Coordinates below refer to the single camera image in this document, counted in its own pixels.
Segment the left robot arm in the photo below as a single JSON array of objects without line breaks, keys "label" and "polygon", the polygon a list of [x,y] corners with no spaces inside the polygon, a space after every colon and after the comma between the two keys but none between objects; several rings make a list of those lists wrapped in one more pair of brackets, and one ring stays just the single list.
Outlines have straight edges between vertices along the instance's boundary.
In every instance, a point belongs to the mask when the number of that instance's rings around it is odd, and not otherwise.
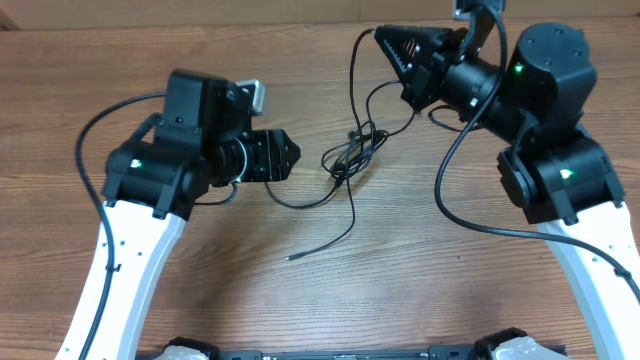
[{"label": "left robot arm", "polygon": [[151,114],[106,161],[90,197],[101,219],[94,258],[60,359],[132,359],[164,265],[198,198],[212,187],[289,177],[299,147],[282,129],[255,130],[258,80],[174,70]]}]

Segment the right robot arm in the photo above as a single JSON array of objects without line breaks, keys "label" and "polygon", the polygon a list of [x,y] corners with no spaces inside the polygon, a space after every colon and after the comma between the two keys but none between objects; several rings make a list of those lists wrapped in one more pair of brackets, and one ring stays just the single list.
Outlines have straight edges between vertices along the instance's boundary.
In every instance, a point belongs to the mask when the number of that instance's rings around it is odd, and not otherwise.
[{"label": "right robot arm", "polygon": [[639,252],[625,192],[605,149],[581,125],[596,71],[582,32],[526,28],[499,65],[478,53],[489,25],[379,26],[374,33],[421,110],[440,101],[469,130],[501,138],[501,184],[564,271],[602,359],[639,355]]}]

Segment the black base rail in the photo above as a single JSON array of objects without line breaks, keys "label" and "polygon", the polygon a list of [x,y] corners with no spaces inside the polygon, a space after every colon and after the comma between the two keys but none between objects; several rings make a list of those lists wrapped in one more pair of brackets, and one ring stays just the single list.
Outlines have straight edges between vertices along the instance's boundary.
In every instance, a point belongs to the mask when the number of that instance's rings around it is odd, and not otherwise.
[{"label": "black base rail", "polygon": [[335,350],[263,352],[259,350],[221,350],[195,339],[177,337],[164,349],[141,354],[141,359],[211,359],[211,360],[474,360],[531,359],[568,360],[563,345],[545,347],[518,328],[508,328],[487,335],[472,344],[432,344],[420,349],[404,350]]}]

